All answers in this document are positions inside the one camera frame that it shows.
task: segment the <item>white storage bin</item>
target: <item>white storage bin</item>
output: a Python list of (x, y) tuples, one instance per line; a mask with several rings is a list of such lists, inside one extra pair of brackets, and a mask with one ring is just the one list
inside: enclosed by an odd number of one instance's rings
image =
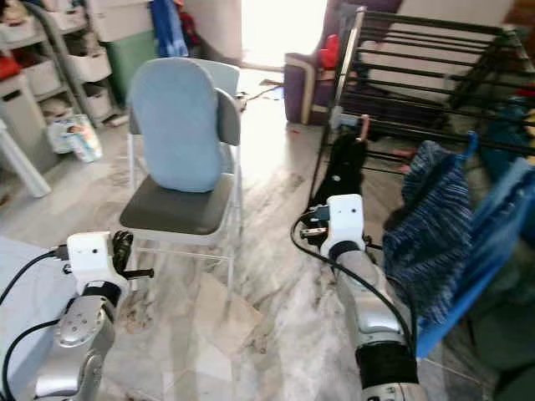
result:
[(111, 110), (110, 95), (108, 89), (99, 85), (84, 85), (87, 94), (89, 112), (98, 119), (106, 115)]
[(151, 31), (149, 0), (86, 0), (91, 26), (100, 42), (114, 42)]
[(20, 25), (10, 26), (6, 23), (0, 23), (0, 32), (2, 32), (3, 39), (6, 42), (18, 42), (19, 40), (31, 38), (36, 33), (35, 20), (29, 15)]
[(93, 56), (69, 55), (76, 76), (82, 82), (96, 82), (111, 74), (110, 61), (104, 48)]
[(86, 24), (83, 7), (57, 12), (49, 11), (48, 15), (56, 22), (60, 31), (81, 27)]
[(26, 74), (32, 93), (36, 96), (46, 94), (61, 86), (54, 62), (47, 58), (43, 58), (39, 64), (25, 68), (24, 73)]
[(30, 162), (41, 173), (56, 165), (58, 156), (48, 145), (47, 125), (26, 76), (19, 74), (0, 81), (0, 97), (3, 100), (0, 119), (4, 120), (9, 134)]
[(65, 109), (65, 111), (61, 114), (45, 114), (43, 113), (44, 120), (46, 121), (47, 125), (51, 125), (55, 121), (60, 121), (62, 119), (68, 119), (72, 116), (74, 116), (74, 109), (72, 107), (68, 107)]

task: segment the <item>blue fabric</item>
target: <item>blue fabric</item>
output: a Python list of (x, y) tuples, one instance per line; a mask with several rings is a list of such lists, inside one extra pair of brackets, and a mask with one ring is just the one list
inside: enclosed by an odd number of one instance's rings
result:
[(455, 326), (511, 257), (530, 208), (535, 206), (535, 169), (517, 159), (480, 204), (471, 229), (472, 251), (446, 322), (420, 321), (417, 355), (426, 357)]
[(410, 211), (383, 237), (386, 274), (407, 284), (418, 315), (431, 322), (446, 320), (470, 251), (462, 159), (425, 141), (403, 185)]
[(181, 19), (173, 0), (154, 0), (150, 2), (150, 10), (160, 57), (187, 57)]
[[(523, 97), (513, 96), (510, 100), (515, 100), (515, 104), (504, 104), (498, 108), (498, 116), (503, 119), (493, 120), (489, 123), (486, 137), (496, 142), (511, 145), (529, 146), (530, 138), (519, 124), (504, 119), (524, 120), (530, 107)], [(506, 174), (511, 163), (517, 159), (518, 155), (506, 150), (491, 148), (481, 149), (481, 160), (485, 164), (492, 181), (499, 180)], [(530, 244), (535, 245), (535, 207), (533, 207), (522, 228), (522, 237)]]
[(213, 190), (222, 154), (217, 95), (206, 72), (187, 58), (148, 61), (132, 81), (129, 105), (154, 181), (172, 190)]

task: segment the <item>black cable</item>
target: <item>black cable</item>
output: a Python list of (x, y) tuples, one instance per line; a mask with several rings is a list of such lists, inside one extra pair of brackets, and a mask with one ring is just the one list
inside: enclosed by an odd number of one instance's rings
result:
[(4, 299), (8, 296), (8, 293), (11, 291), (17, 280), (24, 274), (27, 269), (29, 269), (31, 266), (33, 266), (38, 261), (42, 261), (43, 259), (46, 259), (48, 257), (54, 257), (56, 255), (56, 251), (50, 251), (47, 253), (44, 253), (41, 256), (37, 256), (35, 259), (32, 259), (22, 269), (18, 271), (18, 273), (15, 275), (15, 277), (9, 282), (8, 286), (3, 290), (2, 295), (0, 296), (0, 305), (2, 305)]
[(299, 222), (301, 221), (301, 219), (303, 219), (305, 216), (310, 216), (312, 214), (312, 212), (309, 212), (309, 213), (305, 213), (303, 215), (301, 215), (293, 224), (292, 224), (292, 229), (290, 231), (290, 239), (292, 240), (292, 243), (298, 248), (300, 249), (301, 251), (305, 252), (306, 254), (310, 255), (310, 256), (313, 256), (315, 257), (316, 259), (319, 259), (320, 261), (323, 261), (325, 263), (328, 263), (330, 266), (331, 266), (331, 269), (335, 269), (335, 270), (340, 270), (341, 272), (347, 274), (348, 276), (350, 276), (351, 278), (353, 278), (355, 281), (359, 282), (363, 287), (365, 287), (367, 290), (369, 290), (370, 292), (372, 292), (376, 297), (378, 297), (389, 309), (390, 311), (392, 312), (392, 314), (394, 314), (395, 318), (398, 320), (399, 324), (401, 325), (401, 330), (403, 332), (403, 337), (405, 338), (405, 342), (407, 344), (407, 347), (409, 348), (410, 350), (410, 353), (412, 353), (413, 355), (415, 355), (415, 350), (416, 350), (416, 344), (412, 343), (412, 338), (410, 336), (410, 331), (409, 331), (409, 327), (407, 326), (407, 322), (405, 321), (405, 319), (401, 316), (401, 313), (400, 311), (398, 311), (398, 309), (392, 304), (392, 302), (390, 302), (388, 299), (386, 299), (386, 297), (381, 294), (379, 291), (377, 291), (377, 289), (375, 289), (374, 286), (372, 286), (371, 284), (369, 284), (364, 278), (362, 278), (361, 276), (353, 273), (352, 271), (346, 269), (345, 267), (343, 267), (342, 265), (340, 265), (339, 263), (337, 263), (336, 261), (333, 261), (331, 259), (328, 259), (327, 257), (325, 256), (322, 256), (320, 255), (319, 253), (317, 252), (314, 252), (314, 251), (310, 251), (309, 249), (305, 248), (304, 246), (302, 245), (299, 245), (297, 243), (297, 241), (295, 240), (295, 228), (297, 227), (297, 225), (299, 224)]
[(27, 335), (31, 334), (32, 332), (37, 332), (38, 330), (53, 326), (59, 322), (59, 319), (51, 320), (50, 322), (41, 323), (37, 326), (33, 326), (29, 328), (28, 330), (22, 332), (18, 335), (17, 338), (11, 343), (11, 345), (8, 348), (8, 351), (6, 352), (6, 356), (3, 359), (3, 366), (2, 366), (2, 386), (3, 391), (5, 392), (5, 399), (6, 401), (16, 401), (13, 397), (13, 393), (11, 392), (11, 389), (9, 388), (9, 382), (8, 382), (8, 368), (9, 368), (9, 359), (11, 358), (11, 354), (13, 353), (15, 347), (17, 347), (18, 343), (20, 343)]
[(276, 84), (275, 86), (273, 86), (271, 88), (264, 89), (261, 92), (259, 92), (257, 94), (254, 94), (250, 98), (245, 98), (245, 100), (247, 102), (250, 102), (251, 100), (258, 99), (260, 96), (262, 96), (263, 94), (266, 94), (267, 92), (271, 92), (272, 90), (275, 90), (275, 89), (278, 89), (278, 88), (282, 88), (282, 87), (283, 87), (283, 84)]
[(412, 343), (416, 346), (418, 343), (418, 322), (416, 318), (415, 299), (410, 291), (397, 278), (386, 276), (386, 279), (389, 282), (393, 282), (405, 294), (405, 298), (407, 298), (410, 312), (410, 335)]
[(398, 383), (398, 386), (400, 386), (401, 395), (403, 395), (403, 401), (406, 401), (406, 398), (405, 398), (405, 391), (403, 391), (403, 386), (401, 385), (401, 383)]

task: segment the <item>gray seat cushion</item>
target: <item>gray seat cushion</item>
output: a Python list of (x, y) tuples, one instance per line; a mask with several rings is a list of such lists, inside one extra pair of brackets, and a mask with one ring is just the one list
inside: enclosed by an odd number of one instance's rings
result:
[(222, 223), (234, 176), (222, 174), (214, 190), (203, 193), (167, 190), (148, 176), (120, 215), (131, 229), (207, 236)]

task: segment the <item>green container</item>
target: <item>green container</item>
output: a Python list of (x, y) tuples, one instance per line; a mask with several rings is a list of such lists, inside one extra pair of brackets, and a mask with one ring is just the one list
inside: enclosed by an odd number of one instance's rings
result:
[(130, 81), (137, 69), (148, 60), (156, 58), (154, 31), (137, 33), (115, 42), (102, 43), (108, 52), (111, 65), (111, 88), (115, 98), (125, 103)]

